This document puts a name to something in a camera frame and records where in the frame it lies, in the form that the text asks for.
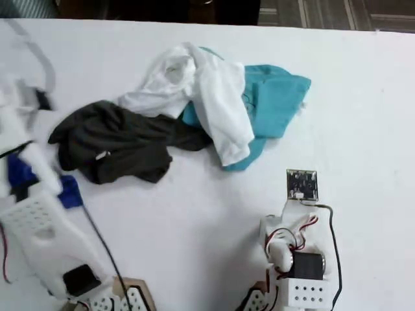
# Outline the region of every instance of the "black cable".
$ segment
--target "black cable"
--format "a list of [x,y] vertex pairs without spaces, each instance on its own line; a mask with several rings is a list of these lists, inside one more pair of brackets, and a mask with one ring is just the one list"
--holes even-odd
[[339,255],[338,255],[335,231],[333,229],[333,209],[330,206],[324,205],[324,204],[306,204],[306,203],[302,202],[301,200],[300,200],[300,203],[303,204],[303,205],[306,205],[306,206],[314,206],[314,207],[318,207],[318,208],[321,208],[321,209],[328,209],[329,212],[330,212],[329,226],[330,226],[331,236],[333,237],[333,244],[334,244],[334,247],[335,247],[336,260],[337,260],[337,270],[338,270],[338,290],[337,290],[337,293],[336,293],[335,297],[333,298],[333,307],[331,309],[331,311],[333,311],[334,308],[335,308],[337,299],[340,296],[340,293],[342,292],[342,289],[343,289],[342,268],[340,266],[340,258],[339,258]]
[[89,221],[89,222],[90,222],[90,224],[92,225],[92,228],[93,228],[93,229],[94,229],[94,231],[96,232],[96,234],[97,234],[97,236],[98,236],[99,240],[100,240],[100,241],[101,241],[101,243],[103,244],[103,246],[104,246],[104,248],[105,248],[105,250],[106,250],[106,252],[107,252],[107,254],[108,254],[109,258],[111,259],[111,263],[112,263],[112,265],[114,266],[114,269],[115,269],[115,272],[117,273],[117,276],[118,276],[119,282],[121,283],[121,287],[123,288],[123,292],[124,292],[124,295],[125,295],[125,299],[127,300],[127,304],[128,304],[128,309],[129,309],[130,311],[132,311],[132,306],[131,306],[131,303],[130,303],[130,299],[128,298],[127,289],[126,289],[126,287],[125,287],[124,280],[123,280],[123,278],[121,277],[121,274],[119,273],[118,267],[117,267],[117,265],[116,265],[116,263],[115,263],[114,258],[112,257],[111,251],[110,251],[110,249],[109,249],[108,245],[106,245],[106,243],[105,243],[105,241],[104,241],[104,238],[103,238],[103,237],[102,237],[102,235],[100,234],[100,232],[99,232],[99,230],[98,230],[97,225],[95,225],[95,222],[92,220],[92,217],[91,217],[90,213],[88,212],[88,210],[86,209],[85,204],[82,204],[81,206],[82,206],[82,210],[84,211],[84,213],[85,213],[85,215],[86,215],[86,218],[88,219],[88,221]]
[[45,71],[45,91],[52,93],[56,86],[56,73],[51,61],[46,57],[39,45],[29,40],[30,34],[15,19],[6,18],[3,21],[8,24],[18,36],[26,37],[25,44],[27,49],[38,59]]

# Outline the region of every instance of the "pile of clothes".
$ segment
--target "pile of clothes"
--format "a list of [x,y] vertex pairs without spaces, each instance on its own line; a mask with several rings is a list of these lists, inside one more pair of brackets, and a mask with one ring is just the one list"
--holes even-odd
[[168,171],[167,146],[214,144],[224,170],[244,170],[268,138],[280,138],[311,81],[272,65],[244,66],[183,43],[168,50],[134,91],[85,106],[53,131],[64,170],[90,181],[131,175],[152,183]]

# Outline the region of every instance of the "circuit board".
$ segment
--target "circuit board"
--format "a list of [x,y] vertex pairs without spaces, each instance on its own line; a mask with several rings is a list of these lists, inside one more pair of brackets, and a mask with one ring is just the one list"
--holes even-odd
[[287,170],[289,200],[318,201],[317,172],[315,170]]

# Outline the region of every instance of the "gray carpet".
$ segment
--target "gray carpet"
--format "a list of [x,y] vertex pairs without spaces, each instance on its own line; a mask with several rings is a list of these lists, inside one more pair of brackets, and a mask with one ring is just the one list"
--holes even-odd
[[415,32],[415,0],[377,1],[261,0],[258,25]]

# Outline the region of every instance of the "white table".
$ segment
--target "white table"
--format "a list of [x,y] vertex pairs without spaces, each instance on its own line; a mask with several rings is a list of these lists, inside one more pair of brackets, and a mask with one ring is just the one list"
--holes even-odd
[[[212,150],[171,148],[170,170],[156,185],[127,177],[98,186],[74,173],[122,274],[146,280],[158,310],[234,310],[247,289],[264,279],[259,219],[281,212],[286,168],[317,170],[320,201],[335,210],[344,283],[337,310],[413,308],[414,35],[122,21],[21,23],[57,73],[58,110],[42,113],[35,126],[45,146],[71,110],[133,89],[155,56],[183,41],[245,64],[279,65],[313,81],[307,109],[245,172],[223,172]],[[41,67],[4,23],[0,38],[0,61],[42,86]],[[52,157],[54,147],[45,149]],[[108,264],[81,211],[69,215]],[[8,272],[19,279],[12,286],[0,281],[0,309],[56,310],[60,304],[30,276],[10,239]]]

